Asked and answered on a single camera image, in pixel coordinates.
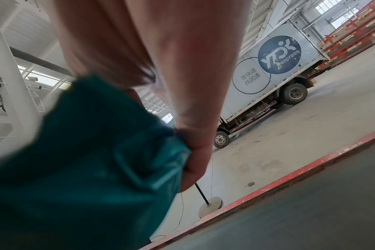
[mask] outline concrete floor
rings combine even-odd
[[[375,130],[375,46],[316,80],[304,102],[273,111],[214,150],[198,181],[208,198],[227,205]],[[202,203],[195,187],[178,194],[152,240],[197,221]]]

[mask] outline yto express logo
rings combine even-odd
[[[259,49],[261,68],[270,74],[283,74],[292,70],[302,57],[300,44],[286,35],[270,38]]]

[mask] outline tire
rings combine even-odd
[[[303,84],[294,83],[280,91],[279,99],[285,104],[294,105],[304,101],[307,94],[307,88]]]
[[[277,110],[279,108],[282,108],[285,105],[285,103],[277,102],[275,105],[271,107],[272,110]]]
[[[224,131],[216,132],[213,145],[217,148],[224,148],[229,144],[229,135]]]

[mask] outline wheel hub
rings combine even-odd
[[[293,88],[293,89],[291,89],[291,91],[289,91],[289,96],[292,99],[297,100],[297,99],[300,99],[303,96],[303,92],[298,88]]]
[[[223,145],[226,142],[226,138],[223,135],[218,135],[215,137],[215,142],[218,145]]]

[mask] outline teal plastic bag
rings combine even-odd
[[[0,249],[138,249],[164,219],[189,155],[121,91],[82,78],[33,143],[0,159]]]

